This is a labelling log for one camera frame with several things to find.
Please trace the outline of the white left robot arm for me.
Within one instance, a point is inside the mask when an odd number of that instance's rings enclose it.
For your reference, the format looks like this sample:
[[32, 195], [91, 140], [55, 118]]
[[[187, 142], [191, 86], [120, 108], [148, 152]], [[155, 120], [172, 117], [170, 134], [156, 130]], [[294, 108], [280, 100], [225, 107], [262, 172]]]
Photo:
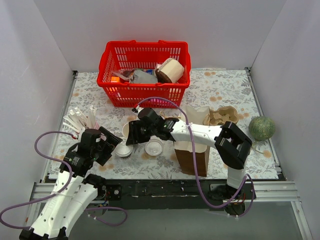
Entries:
[[93, 200], [108, 194], [107, 180], [87, 172], [103, 166], [122, 139], [104, 127], [88, 128], [66, 152], [52, 190], [38, 218], [21, 231], [21, 240], [66, 240], [78, 218]]

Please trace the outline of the white plastic cup lid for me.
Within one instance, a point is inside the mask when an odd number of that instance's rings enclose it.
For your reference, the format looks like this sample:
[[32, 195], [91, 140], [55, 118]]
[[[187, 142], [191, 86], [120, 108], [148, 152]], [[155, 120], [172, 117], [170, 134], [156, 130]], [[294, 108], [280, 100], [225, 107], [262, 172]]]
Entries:
[[164, 149], [163, 143], [158, 139], [151, 139], [145, 145], [145, 152], [152, 157], [159, 156]]

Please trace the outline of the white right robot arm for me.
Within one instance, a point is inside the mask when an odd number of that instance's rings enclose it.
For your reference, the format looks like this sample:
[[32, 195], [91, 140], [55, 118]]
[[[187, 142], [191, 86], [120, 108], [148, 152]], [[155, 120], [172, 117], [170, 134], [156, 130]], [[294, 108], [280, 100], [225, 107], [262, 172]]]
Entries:
[[137, 120], [128, 123], [126, 145], [148, 142], [156, 136], [163, 141], [190, 142], [215, 148], [227, 165], [227, 195], [237, 199], [245, 192], [245, 165], [252, 141], [233, 122], [222, 126], [205, 126], [186, 122], [176, 117], [163, 118], [152, 108], [133, 108]]

